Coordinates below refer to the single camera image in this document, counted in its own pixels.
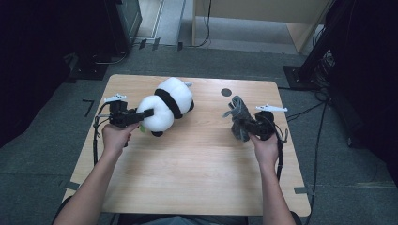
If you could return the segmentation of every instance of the black tape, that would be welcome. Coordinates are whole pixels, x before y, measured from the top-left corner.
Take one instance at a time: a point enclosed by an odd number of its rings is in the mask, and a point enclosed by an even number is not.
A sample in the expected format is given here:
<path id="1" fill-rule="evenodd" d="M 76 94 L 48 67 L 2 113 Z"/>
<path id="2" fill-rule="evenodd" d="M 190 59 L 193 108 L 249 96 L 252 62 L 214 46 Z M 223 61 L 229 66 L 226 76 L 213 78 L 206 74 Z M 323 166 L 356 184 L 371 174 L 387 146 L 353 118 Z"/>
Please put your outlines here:
<path id="1" fill-rule="evenodd" d="M 160 42 L 160 41 L 161 41 L 161 38 L 160 38 L 160 37 L 158 37 L 158 38 L 155 39 L 155 43 L 153 43 L 153 46 L 152 46 L 152 51 L 155 51 L 155 50 L 158 49 L 158 47 L 159 47 L 159 42 Z"/>
<path id="2" fill-rule="evenodd" d="M 88 110 L 87 110 L 87 112 L 85 112 L 85 115 L 84 115 L 84 117 L 87 117 L 87 116 L 88 116 L 88 114 L 89 114 L 89 113 L 90 113 L 90 111 L 91 111 L 91 108 L 93 107 L 94 100 L 87 100 L 87 99 L 83 99 L 83 102 L 91 102 L 91 103 L 90 103 L 90 106 L 88 107 Z"/>
<path id="3" fill-rule="evenodd" d="M 80 184 L 77 184 L 77 183 L 74 183 L 71 181 L 69 181 L 65 184 L 65 188 L 72 189 L 72 190 L 77 190 L 79 188 L 79 186 L 80 186 Z"/>
<path id="4" fill-rule="evenodd" d="M 182 42 L 178 42 L 178 47 L 176 49 L 178 52 L 182 50 Z"/>
<path id="5" fill-rule="evenodd" d="M 140 43 L 140 50 L 142 50 L 146 45 L 146 39 L 143 39 Z"/>
<path id="6" fill-rule="evenodd" d="M 306 187 L 294 187 L 295 193 L 296 194 L 309 194 L 309 195 L 313 195 L 313 193 L 308 193 L 311 191 L 307 191 Z"/>

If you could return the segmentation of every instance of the person's right hand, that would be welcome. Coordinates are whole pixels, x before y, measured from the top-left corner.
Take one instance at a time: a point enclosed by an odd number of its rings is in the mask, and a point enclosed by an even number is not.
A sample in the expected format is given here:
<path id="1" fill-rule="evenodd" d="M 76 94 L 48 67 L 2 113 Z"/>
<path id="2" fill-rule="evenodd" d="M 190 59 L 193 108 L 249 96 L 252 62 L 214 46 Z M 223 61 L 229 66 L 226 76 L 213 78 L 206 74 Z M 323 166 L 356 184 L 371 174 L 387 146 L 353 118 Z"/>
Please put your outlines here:
<path id="1" fill-rule="evenodd" d="M 254 152 L 261 167 L 275 172 L 275 163 L 278 159 L 278 138 L 276 134 L 266 141 L 261 141 L 257 136 L 249 133 L 249 137 L 254 144 Z"/>
<path id="2" fill-rule="evenodd" d="M 115 155 L 120 157 L 123 147 L 129 141 L 131 132 L 139 127 L 140 124 L 132 124 L 121 128 L 107 124 L 102 129 L 103 138 L 103 156 Z"/>

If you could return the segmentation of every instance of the black cable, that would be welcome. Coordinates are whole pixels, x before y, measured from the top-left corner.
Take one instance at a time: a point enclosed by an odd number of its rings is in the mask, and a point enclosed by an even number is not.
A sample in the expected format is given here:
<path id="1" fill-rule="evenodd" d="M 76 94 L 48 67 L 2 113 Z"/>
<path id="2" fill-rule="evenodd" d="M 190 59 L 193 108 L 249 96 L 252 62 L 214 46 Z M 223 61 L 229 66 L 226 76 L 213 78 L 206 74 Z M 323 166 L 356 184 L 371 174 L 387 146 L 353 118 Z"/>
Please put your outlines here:
<path id="1" fill-rule="evenodd" d="M 93 139 L 93 156 L 94 156 L 94 166 L 97 164 L 97 162 L 99 161 L 99 157 L 98 157 L 98 148 L 97 148 L 97 137 L 100 137 L 99 134 L 99 126 L 105 122 L 106 120 L 102 121 L 101 123 L 99 123 L 100 117 L 99 115 L 101 114 L 103 108 L 108 105 L 109 102 L 105 102 L 100 108 L 99 108 L 99 113 L 97 114 L 97 116 L 94 118 L 94 139 Z"/>
<path id="2" fill-rule="evenodd" d="M 316 92 L 315 92 L 315 97 L 316 97 L 316 99 L 318 99 L 319 101 L 323 101 L 323 102 L 329 100 L 329 95 L 328 95 L 328 93 L 325 93 L 325 92 L 323 92 L 322 90 L 321 90 L 321 91 L 316 91 Z"/>
<path id="3" fill-rule="evenodd" d="M 305 89 L 303 89 L 303 90 L 300 90 L 300 89 L 293 89 L 293 88 L 290 88 L 290 87 L 278 87 L 278 90 L 288 90 L 288 91 L 312 91 L 312 90 L 305 90 Z"/>
<path id="4" fill-rule="evenodd" d="M 110 225 L 113 225 L 113 224 L 114 224 L 114 221 L 115 221 L 115 218 L 116 218 L 117 215 L 118 215 L 118 214 L 113 214 L 113 215 L 112 215 L 111 221 L 109 222 Z"/>
<path id="5" fill-rule="evenodd" d="M 319 103 L 319 104 L 316 104 L 316 105 L 314 105 L 313 107 L 311 107 L 310 109 L 307 109 L 307 110 L 305 110 L 305 111 L 303 111 L 303 112 L 299 112 L 299 113 L 296 113 L 296 114 L 292 114 L 292 115 L 286 116 L 287 122 L 290 122 L 290 121 L 292 121 L 292 120 L 295 120 L 295 119 L 299 118 L 299 117 L 300 117 L 301 115 L 303 115 L 303 114 L 309 113 L 311 110 L 313 110 L 313 109 L 315 109 L 316 107 L 322 105 L 323 103 L 324 103 L 324 102 L 321 102 L 321 103 Z"/>
<path id="6" fill-rule="evenodd" d="M 209 22 L 210 22 L 210 11 L 211 11 L 211 0 L 208 2 L 207 23 L 205 22 L 205 27 L 207 28 L 207 36 L 206 36 L 205 40 L 202 42 L 202 44 L 191 46 L 193 48 L 199 48 L 199 47 L 204 46 L 207 43 L 207 41 L 210 39 L 210 24 L 209 24 Z"/>
<path id="7" fill-rule="evenodd" d="M 285 135 L 283 135 L 281 128 L 276 125 L 274 122 L 269 121 L 265 116 L 261 115 L 261 114 L 257 114 L 256 116 L 259 116 L 263 119 L 266 119 L 267 122 L 273 126 L 272 129 L 275 132 L 275 135 L 278 139 L 278 168 L 277 168 L 277 172 L 276 172 L 276 177 L 278 178 L 278 181 L 281 179 L 281 173 L 282 173 L 282 168 L 283 168 L 283 145 L 287 142 L 287 136 L 288 136 L 288 130 L 285 130 Z"/>
<path id="8" fill-rule="evenodd" d="M 350 15 L 349 15 L 347 34 L 346 34 L 346 37 L 345 37 L 345 46 L 347 46 L 347 44 L 348 44 L 349 31 L 351 29 L 352 14 L 354 13 L 354 7 L 355 7 L 356 3 L 357 3 L 357 0 L 355 0 L 354 3 L 352 4 L 351 12 L 350 12 Z"/>
<path id="9" fill-rule="evenodd" d="M 321 123 L 319 125 L 319 130 L 318 130 L 318 135 L 316 137 L 316 145 L 315 145 L 315 157 L 314 157 L 314 180 L 313 180 L 313 196 L 311 198 L 311 202 L 310 202 L 310 209 L 311 209 L 311 213 L 310 215 L 307 217 L 307 220 L 305 221 L 305 225 L 308 225 L 311 219 L 311 216 L 313 214 L 313 208 L 314 208 L 314 199 L 315 199 L 315 191 L 316 191 L 316 179 L 317 179 L 317 174 L 318 174 L 318 150 L 319 150 L 319 140 L 321 137 L 321 131 L 322 131 L 322 127 L 323 127 L 323 122 L 324 122 L 324 118 L 325 118 L 325 111 L 326 108 L 328 106 L 328 102 L 325 101 L 323 102 L 325 104 L 323 112 L 322 112 L 322 117 L 321 117 Z"/>
<path id="10" fill-rule="evenodd" d="M 98 65 L 113 65 L 113 64 L 118 64 L 118 63 L 120 63 L 121 61 L 123 61 L 123 59 L 125 59 L 126 56 L 127 56 L 127 54 L 124 53 L 123 56 L 122 56 L 122 58 L 119 59 L 119 60 L 116 60 L 116 61 L 113 61 L 113 62 L 94 62 L 94 63 L 95 63 L 95 64 L 98 64 Z"/>
<path id="11" fill-rule="evenodd" d="M 318 41 L 319 36 L 324 33 L 325 29 L 326 29 L 325 26 L 322 27 L 322 29 L 320 31 L 318 31 L 316 36 L 315 36 L 315 31 L 313 32 L 313 46 L 315 46 L 316 42 Z"/>

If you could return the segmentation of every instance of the floor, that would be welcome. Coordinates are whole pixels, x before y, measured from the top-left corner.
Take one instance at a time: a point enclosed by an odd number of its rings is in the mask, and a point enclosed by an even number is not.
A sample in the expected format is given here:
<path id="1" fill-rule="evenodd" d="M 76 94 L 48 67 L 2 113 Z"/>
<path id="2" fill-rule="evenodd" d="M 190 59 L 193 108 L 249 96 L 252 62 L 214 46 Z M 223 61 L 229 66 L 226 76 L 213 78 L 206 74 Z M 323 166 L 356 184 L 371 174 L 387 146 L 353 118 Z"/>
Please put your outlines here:
<path id="1" fill-rule="evenodd" d="M 177 45 L 178 42 L 182 42 L 183 46 L 191 46 L 192 4 L 193 0 L 140 1 L 143 23 L 138 31 L 137 40 L 146 38 L 150 43 L 159 38 L 160 44 Z M 195 20 L 195 45 L 199 45 L 207 36 L 207 18 L 196 17 Z M 323 25 L 318 26 L 315 36 L 322 28 Z M 210 17 L 209 31 L 209 40 L 202 48 L 308 55 L 313 47 L 313 41 L 310 40 L 304 51 L 298 53 L 284 22 Z"/>

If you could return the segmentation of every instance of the white controller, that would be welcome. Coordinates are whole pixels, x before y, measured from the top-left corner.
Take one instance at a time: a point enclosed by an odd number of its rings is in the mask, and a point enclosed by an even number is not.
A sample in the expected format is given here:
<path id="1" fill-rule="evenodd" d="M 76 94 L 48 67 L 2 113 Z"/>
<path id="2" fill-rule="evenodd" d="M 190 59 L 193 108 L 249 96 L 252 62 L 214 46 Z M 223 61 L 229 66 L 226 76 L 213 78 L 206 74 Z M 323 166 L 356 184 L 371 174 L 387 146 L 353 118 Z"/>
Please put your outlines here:
<path id="1" fill-rule="evenodd" d="M 256 106 L 255 109 L 259 111 L 268 111 L 268 112 L 287 112 L 287 108 L 270 106 L 268 104 L 265 106 Z"/>
<path id="2" fill-rule="evenodd" d="M 106 103 L 106 102 L 123 100 L 123 99 L 127 99 L 127 97 L 126 96 L 122 96 L 119 93 L 117 93 L 116 95 L 114 95 L 112 97 L 108 97 L 108 98 L 104 99 L 103 101 Z"/>

